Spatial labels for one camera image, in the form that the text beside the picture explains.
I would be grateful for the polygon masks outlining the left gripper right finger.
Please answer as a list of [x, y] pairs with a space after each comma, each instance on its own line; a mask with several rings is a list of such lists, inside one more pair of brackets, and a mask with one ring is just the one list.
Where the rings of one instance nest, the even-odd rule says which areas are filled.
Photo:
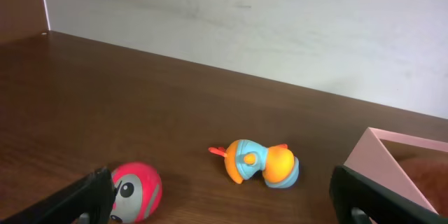
[[344, 165], [334, 168], [329, 193], [339, 223], [447, 224], [445, 217]]

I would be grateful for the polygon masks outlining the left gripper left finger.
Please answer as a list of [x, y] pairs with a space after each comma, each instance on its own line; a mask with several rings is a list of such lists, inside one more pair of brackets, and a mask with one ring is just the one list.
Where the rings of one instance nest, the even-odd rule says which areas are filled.
[[1, 223], [72, 223], [83, 214], [83, 223], [108, 223], [115, 199], [111, 172], [102, 167]]

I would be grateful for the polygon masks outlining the brown plush bear toy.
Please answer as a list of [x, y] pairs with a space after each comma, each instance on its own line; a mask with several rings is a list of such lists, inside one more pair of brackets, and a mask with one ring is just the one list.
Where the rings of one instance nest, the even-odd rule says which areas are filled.
[[447, 159], [413, 157], [399, 164], [433, 208], [447, 217]]

